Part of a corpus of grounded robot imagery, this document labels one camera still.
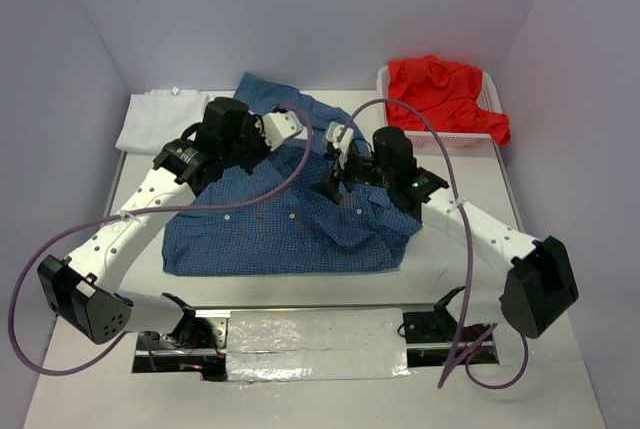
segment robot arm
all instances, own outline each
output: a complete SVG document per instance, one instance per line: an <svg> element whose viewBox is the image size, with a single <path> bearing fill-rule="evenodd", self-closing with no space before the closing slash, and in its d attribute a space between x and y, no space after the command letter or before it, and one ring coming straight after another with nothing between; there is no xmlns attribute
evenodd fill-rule
<svg viewBox="0 0 640 429"><path fill-rule="evenodd" d="M564 245L549 237L544 241L503 224L473 204L456 200L449 184L417 166L413 148L404 132L384 127L373 135L371 156L359 154L353 130L334 124L327 131L327 156L334 159L331 172L314 190L339 203L340 183L348 191L356 184L387 189L389 198L402 212L455 239L462 246L467 237L459 211L464 204L471 227L473 252L504 281L499 297L506 321L526 337L540 336L578 298L578 290ZM459 315L461 289L454 289L439 305L451 303L454 319ZM494 323L497 320L471 323Z"/></svg>
<svg viewBox="0 0 640 429"><path fill-rule="evenodd" d="M207 105L202 123L162 149L153 169L120 209L121 220L100 228L63 260L49 255L40 263L38 275L49 306L96 344L123 330L188 341L198 324L188 304L171 294L117 292L136 258L175 215L131 212L189 205L225 169L240 166L250 174L300 132L302 124L294 113L260 117L239 101L216 98Z"/></svg>

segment white table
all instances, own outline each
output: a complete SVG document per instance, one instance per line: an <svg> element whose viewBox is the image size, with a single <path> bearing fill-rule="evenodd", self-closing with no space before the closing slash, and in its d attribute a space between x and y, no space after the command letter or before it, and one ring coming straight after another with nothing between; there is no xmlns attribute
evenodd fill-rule
<svg viewBox="0 0 640 429"><path fill-rule="evenodd" d="M349 112L376 97L374 91L307 93ZM357 120L369 140L381 125L379 111L370 111ZM484 144L452 155L461 193L515 227L517 211L494 146ZM126 156L112 207L117 209L129 197L151 159ZM446 177L441 156L418 154L418 162ZM412 238L398 271L371 275L180 278L162 272L161 245L162 234L132 266L123 288L152 294L171 292L194 306L435 302L462 284L465 271L464 249L429 228ZM428 267L421 263L425 254ZM474 294L481 301L491 295L495 279L486 265L479 260L476 263ZM473 368L488 382L509 379L522 360L521 344L513 330L499 327L495 338L501 364ZM25 427L604 427L566 316L540 339L531 341L525 377L504 391L474 386L462 369L438 390L441 369L437 367L420 368L410 377L393 380L251 385L201 382L193 373L132 374L134 344L135 335L127 336L104 361L80 374L41 377ZM75 366L102 349L59 320L45 364L51 368Z"/></svg>

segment white cloth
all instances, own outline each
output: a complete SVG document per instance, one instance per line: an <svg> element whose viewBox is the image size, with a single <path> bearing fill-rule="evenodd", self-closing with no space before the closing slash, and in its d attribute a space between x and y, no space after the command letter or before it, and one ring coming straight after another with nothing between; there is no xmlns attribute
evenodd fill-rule
<svg viewBox="0 0 640 429"><path fill-rule="evenodd" d="M136 154L157 154L191 124L202 121L207 102L206 94L132 94L116 147Z"/></svg>

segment blue checkered shirt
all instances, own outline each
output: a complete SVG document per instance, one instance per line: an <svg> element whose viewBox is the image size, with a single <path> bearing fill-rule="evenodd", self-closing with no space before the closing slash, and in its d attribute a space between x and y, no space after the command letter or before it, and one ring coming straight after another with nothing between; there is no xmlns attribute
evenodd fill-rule
<svg viewBox="0 0 640 429"><path fill-rule="evenodd" d="M246 74L234 96L257 114L279 104L307 111L313 152L298 178L271 199L231 211L180 213L167 225L164 271L179 276L374 272L400 264L409 237L421 225L398 211L384 189L358 186L335 205L310 186L331 168L322 157L331 121L345 123L339 108L290 86ZM356 128L356 137L362 137ZM275 188L297 166L303 140L292 140L263 161L252 176L233 168L209 185L194 204L229 204ZM362 143L361 151L367 148Z"/></svg>

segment white basket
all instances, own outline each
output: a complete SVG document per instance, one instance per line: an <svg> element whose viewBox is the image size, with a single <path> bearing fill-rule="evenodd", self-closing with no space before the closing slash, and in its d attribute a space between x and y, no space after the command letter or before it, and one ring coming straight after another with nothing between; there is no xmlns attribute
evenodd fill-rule
<svg viewBox="0 0 640 429"><path fill-rule="evenodd" d="M378 71L378 80L376 82L376 88L380 97L389 97L390 81L391 75L389 74L389 68L384 66ZM502 114L502 108L500 107L500 101L498 100L496 86L493 84L491 76L484 71L482 72L482 91L480 91L480 95L476 102L482 109ZM382 120L386 126L388 125L386 107L385 105L378 105L378 107L382 107ZM428 131L404 132L414 147L424 147L430 144L435 144L436 142L434 137ZM476 134L470 132L438 132L438 135L442 138L442 142L444 142L444 145L447 147L472 147L491 139L489 134Z"/></svg>

